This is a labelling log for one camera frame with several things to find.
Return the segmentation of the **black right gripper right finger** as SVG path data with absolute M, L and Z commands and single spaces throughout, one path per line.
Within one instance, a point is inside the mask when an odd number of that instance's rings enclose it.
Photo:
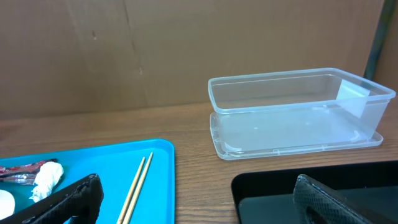
M 304 174 L 297 177 L 293 201 L 300 224 L 395 224 Z

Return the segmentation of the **red foil wrapper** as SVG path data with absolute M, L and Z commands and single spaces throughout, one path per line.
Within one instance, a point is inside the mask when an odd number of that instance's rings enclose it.
M 1 166 L 1 182 L 19 184 L 19 185 L 33 185 L 36 175 L 40 168 L 47 162 L 58 162 L 57 159 L 43 160 L 23 166 L 3 167 Z

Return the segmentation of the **white label on bin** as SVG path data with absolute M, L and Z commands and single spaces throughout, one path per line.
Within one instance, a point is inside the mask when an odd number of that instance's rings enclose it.
M 369 94 L 370 91 L 368 89 L 347 80 L 342 80 L 336 99 L 339 100 L 339 105 L 343 109 L 360 118 Z

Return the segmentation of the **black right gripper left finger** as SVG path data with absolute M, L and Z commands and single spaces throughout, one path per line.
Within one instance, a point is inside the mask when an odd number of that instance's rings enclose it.
M 98 174 L 90 174 L 1 220 L 1 224 L 95 224 L 104 198 Z

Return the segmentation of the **clear plastic bin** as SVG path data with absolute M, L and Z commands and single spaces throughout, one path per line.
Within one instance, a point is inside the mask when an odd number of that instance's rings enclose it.
M 208 93 L 213 112 L 218 114 L 308 111 L 316 108 L 351 114 L 336 99 L 342 80 L 370 91 L 362 116 L 353 116 L 376 131 L 389 102 L 396 95 L 395 91 L 337 68 L 212 78 L 208 82 Z

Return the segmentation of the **white dirty plate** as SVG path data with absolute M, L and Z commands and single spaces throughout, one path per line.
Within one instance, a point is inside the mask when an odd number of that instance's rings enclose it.
M 13 195 L 6 190 L 0 190 L 0 220 L 10 217 L 14 210 L 15 199 Z

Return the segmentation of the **clear plastic lid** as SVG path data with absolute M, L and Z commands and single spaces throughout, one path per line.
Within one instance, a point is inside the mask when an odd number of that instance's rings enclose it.
M 320 108 L 210 115 L 217 155 L 224 160 L 379 146 L 384 138 L 352 114 Z

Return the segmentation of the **white napkin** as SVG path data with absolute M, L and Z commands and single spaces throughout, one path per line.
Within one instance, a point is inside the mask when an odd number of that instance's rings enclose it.
M 63 175 L 63 167 L 58 162 L 46 162 L 37 173 L 30 197 L 35 203 L 51 195 L 53 188 L 58 184 Z

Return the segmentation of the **wooden chopstick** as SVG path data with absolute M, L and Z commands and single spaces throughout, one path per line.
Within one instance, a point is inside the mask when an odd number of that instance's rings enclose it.
M 129 224 L 130 223 L 133 211 L 134 211 L 134 209 L 136 207 L 136 203 L 138 201 L 138 198 L 140 196 L 142 187 L 144 185 L 144 181 L 145 181 L 147 173 L 149 171 L 149 167 L 150 167 L 150 164 L 152 162 L 153 155 L 154 155 L 153 152 L 150 153 L 150 156 L 149 156 L 148 160 L 145 160 L 145 162 L 144 162 L 144 167 L 142 168 L 142 172 L 141 172 L 141 175 L 139 177 L 139 180 L 138 180 L 138 183 L 136 185 L 136 188 L 134 190 L 134 193 L 133 193 L 129 208 L 127 210 L 126 217 L 125 217 L 125 219 L 124 219 L 122 224 Z
M 121 212 L 119 214 L 119 217 L 118 217 L 118 220 L 117 220 L 116 224 L 122 224 L 124 219 L 125 219 L 125 217 L 126 217 L 127 210 L 129 208 L 129 205 L 130 205 L 134 190 L 136 188 L 136 185 L 138 183 L 139 177 L 141 175 L 142 168 L 144 167 L 145 159 L 146 158 L 143 157 L 142 160 L 141 160 L 141 163 L 139 164 L 139 167 L 138 167 L 137 172 L 136 172 L 136 174 L 135 174 L 135 176 L 133 178 L 132 184 L 131 184 L 131 186 L 129 188 L 129 191 L 127 193 L 126 199 L 124 201 L 123 207 L 121 209 Z

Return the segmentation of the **black tray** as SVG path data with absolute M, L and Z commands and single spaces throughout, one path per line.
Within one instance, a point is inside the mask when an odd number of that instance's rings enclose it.
M 237 175 L 231 182 L 240 223 L 298 223 L 293 193 L 300 174 L 327 185 L 367 211 L 397 221 L 397 161 Z

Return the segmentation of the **teal serving tray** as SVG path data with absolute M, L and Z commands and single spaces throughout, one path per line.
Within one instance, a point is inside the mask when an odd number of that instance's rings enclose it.
M 56 159 L 64 173 L 58 192 L 89 174 L 98 174 L 104 192 L 98 223 L 116 223 L 143 158 L 151 158 L 131 223 L 174 223 L 175 148 L 163 139 L 127 142 L 79 150 L 1 158 L 3 167 Z

